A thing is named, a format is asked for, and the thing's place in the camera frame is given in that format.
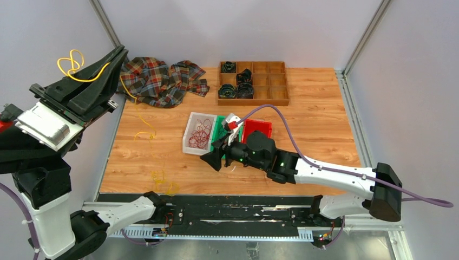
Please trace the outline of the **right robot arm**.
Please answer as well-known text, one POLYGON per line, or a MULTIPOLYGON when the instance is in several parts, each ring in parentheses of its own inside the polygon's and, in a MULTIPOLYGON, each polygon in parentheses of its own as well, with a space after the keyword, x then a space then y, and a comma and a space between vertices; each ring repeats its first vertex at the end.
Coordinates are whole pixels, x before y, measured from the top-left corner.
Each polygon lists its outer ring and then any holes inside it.
POLYGON ((344 190, 337 196, 314 197, 309 217, 315 225, 362 213, 387 222, 401 220, 402 183, 389 164, 379 162, 375 168, 362 168, 303 159, 298 153, 278 149, 273 139, 259 131, 251 133, 245 143, 229 141, 226 136, 212 146, 213 151, 200 158, 216 171, 237 161, 264 171, 276 183, 344 190))

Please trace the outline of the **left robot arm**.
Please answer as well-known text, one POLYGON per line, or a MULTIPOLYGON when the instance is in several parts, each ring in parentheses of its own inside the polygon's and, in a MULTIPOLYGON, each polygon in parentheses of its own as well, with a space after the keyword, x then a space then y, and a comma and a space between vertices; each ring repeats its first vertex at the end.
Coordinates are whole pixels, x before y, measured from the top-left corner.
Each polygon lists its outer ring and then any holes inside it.
POLYGON ((70 212, 64 156, 77 149, 87 127, 117 109, 112 96, 127 54, 120 45, 87 67, 73 62, 59 81, 30 87, 33 107, 9 104, 1 112, 1 173, 12 175, 16 191, 1 189, 22 210, 31 243, 46 259, 81 259, 130 224, 165 219, 166 202, 152 191, 106 211, 70 212))

